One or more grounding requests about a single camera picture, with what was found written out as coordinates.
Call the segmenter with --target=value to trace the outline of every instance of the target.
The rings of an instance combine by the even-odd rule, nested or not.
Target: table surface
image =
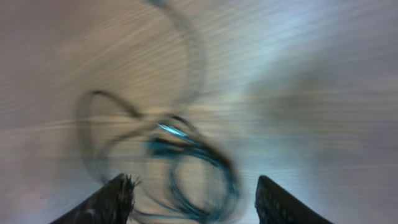
[[[259,175],[334,223],[397,223],[398,1],[173,3],[206,46],[206,82],[186,117],[236,165],[238,223],[258,223]],[[156,114],[186,87],[182,40],[138,0],[2,1],[0,49],[1,223],[48,223],[100,187],[76,143],[83,92]],[[98,104],[112,122],[96,144],[137,124]],[[141,151],[124,142],[114,164],[137,175],[126,158]]]

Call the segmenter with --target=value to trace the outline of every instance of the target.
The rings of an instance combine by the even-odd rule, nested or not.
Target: brown surface
[[[208,52],[187,116],[230,146],[240,223],[258,222],[261,174],[332,222],[397,222],[396,0],[175,3]],[[98,188],[76,147],[77,97],[102,88],[163,108],[182,85],[177,36],[136,0],[0,3],[1,223],[49,222]]]

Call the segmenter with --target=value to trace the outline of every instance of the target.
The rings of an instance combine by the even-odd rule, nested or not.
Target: wooden surface
[[[186,116],[238,168],[238,223],[258,223],[262,174],[334,223],[397,223],[396,0],[174,3],[208,54]],[[48,223],[99,187],[76,144],[84,91],[114,91],[156,114],[183,87],[178,34],[138,0],[3,0],[0,49],[1,223]],[[112,108],[101,102],[95,115]],[[107,119],[96,144],[137,124]],[[137,140],[112,158],[133,175]]]

